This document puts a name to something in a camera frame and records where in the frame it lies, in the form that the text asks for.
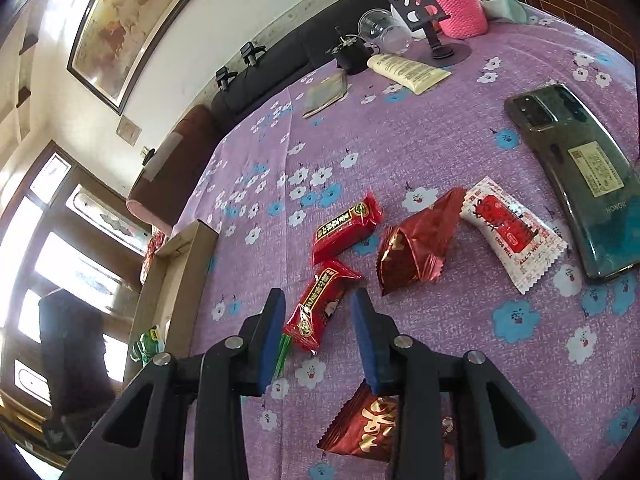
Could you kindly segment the green peas snack bag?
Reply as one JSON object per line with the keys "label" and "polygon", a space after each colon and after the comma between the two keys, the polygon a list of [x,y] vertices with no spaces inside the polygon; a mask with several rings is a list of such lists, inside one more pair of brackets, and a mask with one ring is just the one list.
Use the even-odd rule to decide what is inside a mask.
{"label": "green peas snack bag", "polygon": [[160,336],[160,329],[154,326],[142,333],[130,346],[129,356],[132,362],[143,366],[152,361],[154,356],[165,351],[165,344]]}

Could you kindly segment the white red snack packet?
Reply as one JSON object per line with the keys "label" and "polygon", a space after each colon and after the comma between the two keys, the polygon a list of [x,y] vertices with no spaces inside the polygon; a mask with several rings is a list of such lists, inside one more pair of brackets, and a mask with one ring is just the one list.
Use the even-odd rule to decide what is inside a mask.
{"label": "white red snack packet", "polygon": [[460,218],[484,235],[521,295],[529,292],[568,247],[550,226],[490,177],[465,193]]}

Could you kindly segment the red foil snack bag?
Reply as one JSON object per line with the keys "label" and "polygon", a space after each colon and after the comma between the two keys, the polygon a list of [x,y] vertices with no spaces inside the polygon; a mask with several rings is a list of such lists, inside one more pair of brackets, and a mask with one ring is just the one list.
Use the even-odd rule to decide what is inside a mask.
{"label": "red foil snack bag", "polygon": [[431,208],[385,229],[376,262],[382,296],[415,282],[435,283],[440,278],[465,194],[465,188],[452,188]]}

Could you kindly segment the red gold foil packet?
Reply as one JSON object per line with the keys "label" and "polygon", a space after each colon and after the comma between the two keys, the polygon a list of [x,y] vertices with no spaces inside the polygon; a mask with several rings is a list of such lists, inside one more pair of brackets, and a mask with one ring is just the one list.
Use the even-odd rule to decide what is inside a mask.
{"label": "red gold foil packet", "polygon": [[317,443],[323,452],[389,463],[398,422],[396,396],[378,396],[365,380]]}

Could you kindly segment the cardboard tray box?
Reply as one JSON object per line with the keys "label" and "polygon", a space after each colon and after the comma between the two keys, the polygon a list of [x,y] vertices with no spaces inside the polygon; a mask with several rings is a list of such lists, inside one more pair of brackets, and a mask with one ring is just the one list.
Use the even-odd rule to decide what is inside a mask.
{"label": "cardboard tray box", "polygon": [[155,253],[132,321],[130,344],[158,327],[167,352],[176,358],[189,355],[217,238],[217,232],[196,220]]}

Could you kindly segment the red bar snack pack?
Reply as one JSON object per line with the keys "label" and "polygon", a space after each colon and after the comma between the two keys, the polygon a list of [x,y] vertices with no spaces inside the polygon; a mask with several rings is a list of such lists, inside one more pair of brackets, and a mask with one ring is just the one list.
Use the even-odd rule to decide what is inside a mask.
{"label": "red bar snack pack", "polygon": [[346,249],[369,237],[383,220],[382,207],[372,193],[368,193],[314,231],[311,261],[315,266],[337,257]]}

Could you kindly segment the black smartphone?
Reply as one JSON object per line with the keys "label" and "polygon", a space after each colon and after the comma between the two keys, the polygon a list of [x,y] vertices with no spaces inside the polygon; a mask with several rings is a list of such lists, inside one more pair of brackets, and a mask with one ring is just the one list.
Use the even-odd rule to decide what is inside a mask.
{"label": "black smartphone", "polygon": [[639,264],[639,177],[611,133],[564,84],[510,96],[504,110],[559,201],[588,281]]}

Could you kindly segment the cream lotion tube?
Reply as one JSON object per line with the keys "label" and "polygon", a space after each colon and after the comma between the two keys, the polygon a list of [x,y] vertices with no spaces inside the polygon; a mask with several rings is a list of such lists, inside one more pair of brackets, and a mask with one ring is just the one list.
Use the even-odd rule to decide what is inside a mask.
{"label": "cream lotion tube", "polygon": [[372,55],[367,60],[367,66],[395,84],[407,88],[416,96],[420,96],[451,75],[449,70],[393,54]]}

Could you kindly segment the small olive notebook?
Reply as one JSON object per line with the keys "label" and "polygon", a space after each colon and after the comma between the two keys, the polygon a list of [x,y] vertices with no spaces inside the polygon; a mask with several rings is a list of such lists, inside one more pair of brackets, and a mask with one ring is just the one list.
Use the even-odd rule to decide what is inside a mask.
{"label": "small olive notebook", "polygon": [[347,75],[339,70],[320,84],[315,84],[306,93],[303,118],[317,115],[347,93]]}

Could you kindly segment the framed horse painting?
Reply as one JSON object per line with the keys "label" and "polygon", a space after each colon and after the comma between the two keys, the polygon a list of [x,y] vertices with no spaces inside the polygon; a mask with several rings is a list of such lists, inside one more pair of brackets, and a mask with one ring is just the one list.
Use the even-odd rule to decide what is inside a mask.
{"label": "framed horse painting", "polygon": [[190,0],[89,0],[67,70],[122,114],[155,47]]}

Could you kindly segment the black pen cup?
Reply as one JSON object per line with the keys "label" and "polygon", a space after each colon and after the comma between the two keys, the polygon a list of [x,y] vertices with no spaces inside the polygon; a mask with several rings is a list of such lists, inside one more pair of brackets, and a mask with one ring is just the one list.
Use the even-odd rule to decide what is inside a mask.
{"label": "black pen cup", "polygon": [[338,27],[337,45],[328,50],[336,61],[336,66],[348,76],[362,73],[368,68],[368,59],[375,54],[374,47],[358,35],[346,35]]}

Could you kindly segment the black leather sofa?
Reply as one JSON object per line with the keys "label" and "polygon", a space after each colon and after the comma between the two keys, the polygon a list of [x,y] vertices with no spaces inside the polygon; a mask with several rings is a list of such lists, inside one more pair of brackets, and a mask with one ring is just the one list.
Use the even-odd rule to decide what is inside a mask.
{"label": "black leather sofa", "polygon": [[223,136],[281,90],[333,60],[339,32],[354,34],[360,16],[387,0],[338,0],[269,47],[210,104],[214,133]]}

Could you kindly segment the clear plastic cup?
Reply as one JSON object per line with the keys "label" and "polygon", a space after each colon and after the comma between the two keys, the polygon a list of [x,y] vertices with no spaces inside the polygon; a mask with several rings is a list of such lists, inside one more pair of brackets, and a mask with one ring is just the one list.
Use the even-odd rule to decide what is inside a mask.
{"label": "clear plastic cup", "polygon": [[412,43],[408,27],[390,11],[371,9],[358,21],[358,35],[380,53],[401,55]]}

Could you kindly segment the black phone stand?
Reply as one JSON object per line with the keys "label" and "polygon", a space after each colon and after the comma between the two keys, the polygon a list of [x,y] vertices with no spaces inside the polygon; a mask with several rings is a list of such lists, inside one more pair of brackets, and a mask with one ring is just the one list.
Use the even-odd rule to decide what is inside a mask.
{"label": "black phone stand", "polygon": [[422,30],[428,42],[428,50],[420,54],[418,61],[446,68],[465,61],[472,49],[463,42],[443,44],[437,36],[434,24],[448,20],[437,0],[387,0],[412,32]]}

